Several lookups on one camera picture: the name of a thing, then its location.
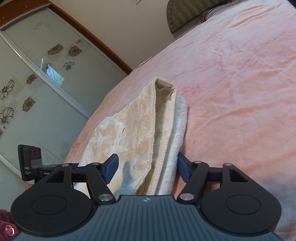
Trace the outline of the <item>wardrobe with floral doors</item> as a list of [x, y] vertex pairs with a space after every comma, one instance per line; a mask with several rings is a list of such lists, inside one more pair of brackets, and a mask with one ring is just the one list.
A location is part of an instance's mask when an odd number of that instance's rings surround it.
[[131, 73], [51, 1], [1, 2], [1, 162], [20, 175], [17, 146], [47, 164], [70, 148], [112, 88]]

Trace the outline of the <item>cream white pants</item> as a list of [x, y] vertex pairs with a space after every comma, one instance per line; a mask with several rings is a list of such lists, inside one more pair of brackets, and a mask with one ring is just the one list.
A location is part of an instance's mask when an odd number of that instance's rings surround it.
[[121, 195], [169, 195], [187, 125], [188, 106], [175, 85], [154, 78], [131, 103], [93, 131], [80, 166], [112, 154], [119, 166], [108, 187]]

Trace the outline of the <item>green upholstered headboard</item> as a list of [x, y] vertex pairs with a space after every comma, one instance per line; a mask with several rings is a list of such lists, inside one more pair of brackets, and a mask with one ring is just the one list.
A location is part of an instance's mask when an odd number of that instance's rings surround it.
[[166, 7], [166, 18], [170, 32], [173, 34], [207, 10], [230, 2], [223, 0], [169, 0]]

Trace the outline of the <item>pink floral bed blanket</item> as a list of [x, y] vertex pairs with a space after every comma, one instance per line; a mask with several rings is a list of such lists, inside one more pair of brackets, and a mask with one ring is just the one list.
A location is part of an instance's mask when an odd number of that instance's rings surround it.
[[107, 94], [67, 162], [79, 162], [95, 127], [154, 77], [187, 102], [182, 153], [216, 167], [233, 163], [267, 189], [282, 207], [277, 235], [295, 240], [295, 8], [244, 1], [186, 33]]

